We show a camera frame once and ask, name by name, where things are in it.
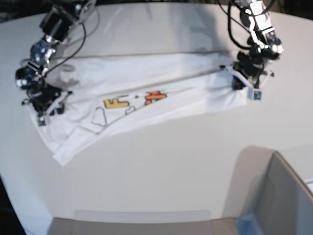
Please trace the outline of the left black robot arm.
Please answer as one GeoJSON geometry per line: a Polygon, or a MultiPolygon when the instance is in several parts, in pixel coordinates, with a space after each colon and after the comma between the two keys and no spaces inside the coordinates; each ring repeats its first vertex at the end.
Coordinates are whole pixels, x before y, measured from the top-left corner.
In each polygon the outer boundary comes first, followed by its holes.
{"type": "Polygon", "coordinates": [[[282,55],[284,48],[275,33],[269,10],[275,1],[268,6],[262,0],[230,0],[227,4],[227,31],[231,41],[240,49],[237,60],[232,65],[221,65],[220,69],[232,75],[232,89],[246,89],[250,100],[262,99],[262,87],[268,77],[274,76],[266,67],[282,55]],[[239,25],[249,33],[247,46],[235,40],[231,23],[237,22],[231,16],[232,7],[239,10],[239,25]]]}

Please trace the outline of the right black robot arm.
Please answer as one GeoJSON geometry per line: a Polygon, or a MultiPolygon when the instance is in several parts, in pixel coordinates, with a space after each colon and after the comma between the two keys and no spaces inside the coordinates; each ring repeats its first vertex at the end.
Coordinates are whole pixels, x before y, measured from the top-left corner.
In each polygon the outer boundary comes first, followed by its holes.
{"type": "Polygon", "coordinates": [[[47,124],[48,117],[63,114],[65,100],[72,94],[65,88],[57,87],[46,81],[47,75],[63,62],[50,65],[60,46],[78,26],[83,29],[83,40],[87,38],[85,20],[95,8],[94,0],[54,0],[51,10],[41,21],[43,37],[32,45],[30,57],[16,70],[15,83],[26,92],[27,98],[22,105],[32,105],[39,126],[47,124]]]}

